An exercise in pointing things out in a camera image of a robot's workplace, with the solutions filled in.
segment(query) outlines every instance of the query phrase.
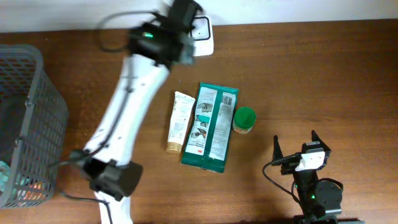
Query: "wood grain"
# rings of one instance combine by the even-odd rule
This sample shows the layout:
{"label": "wood grain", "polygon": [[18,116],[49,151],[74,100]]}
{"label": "wood grain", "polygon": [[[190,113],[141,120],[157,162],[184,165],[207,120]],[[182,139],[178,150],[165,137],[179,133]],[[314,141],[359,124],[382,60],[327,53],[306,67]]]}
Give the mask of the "wood grain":
{"label": "wood grain", "polygon": [[[125,34],[104,37],[117,45]],[[214,54],[176,66],[148,110],[134,146],[133,160],[144,166],[132,196],[134,222],[266,222],[300,214],[261,169],[271,160],[273,135],[288,155],[314,129],[332,150],[318,175],[345,185],[340,218],[398,223],[398,20],[218,26],[214,36]],[[123,54],[100,52],[89,31],[1,34],[0,43],[41,50],[70,110],[64,155],[83,147],[113,94]],[[180,156],[165,151],[173,92],[197,96],[200,82],[239,88],[238,107],[257,113],[248,135],[232,134],[224,174],[180,165]],[[293,181],[278,168],[267,171],[283,186]],[[68,167],[58,187],[93,196]],[[0,222],[91,224],[100,215],[97,204],[56,195],[39,207],[1,210]]]}

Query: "gray basket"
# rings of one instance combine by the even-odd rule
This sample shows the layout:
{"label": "gray basket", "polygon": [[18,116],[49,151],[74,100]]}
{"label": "gray basket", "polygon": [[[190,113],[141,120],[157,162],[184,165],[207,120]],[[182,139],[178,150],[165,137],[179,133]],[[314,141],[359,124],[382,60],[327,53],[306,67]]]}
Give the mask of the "gray basket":
{"label": "gray basket", "polygon": [[33,207],[55,189],[68,108],[29,45],[0,45],[0,161],[10,166],[0,208]]}

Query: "jar with green lid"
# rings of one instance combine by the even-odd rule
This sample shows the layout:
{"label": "jar with green lid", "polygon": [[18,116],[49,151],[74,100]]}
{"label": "jar with green lid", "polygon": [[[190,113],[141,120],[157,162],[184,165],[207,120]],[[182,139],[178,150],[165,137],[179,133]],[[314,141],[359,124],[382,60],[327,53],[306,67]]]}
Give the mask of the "jar with green lid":
{"label": "jar with green lid", "polygon": [[232,127],[239,134],[247,134],[256,122],[256,113],[252,108],[239,108],[234,117]]}

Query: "green lid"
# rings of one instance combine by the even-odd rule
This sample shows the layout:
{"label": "green lid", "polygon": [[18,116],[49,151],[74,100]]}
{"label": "green lid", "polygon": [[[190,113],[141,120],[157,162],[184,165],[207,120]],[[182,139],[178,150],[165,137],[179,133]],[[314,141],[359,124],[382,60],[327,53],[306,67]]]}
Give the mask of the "green lid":
{"label": "green lid", "polygon": [[241,129],[249,129],[256,122],[256,113],[252,108],[246,106],[239,108],[235,113],[234,122]]}

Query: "teal package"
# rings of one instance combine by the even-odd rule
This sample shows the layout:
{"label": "teal package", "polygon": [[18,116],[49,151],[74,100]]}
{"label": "teal package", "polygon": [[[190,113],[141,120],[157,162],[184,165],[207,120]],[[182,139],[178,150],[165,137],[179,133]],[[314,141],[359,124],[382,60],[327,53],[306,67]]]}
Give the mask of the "teal package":
{"label": "teal package", "polygon": [[224,172],[238,93],[235,88],[200,83],[182,164]]}

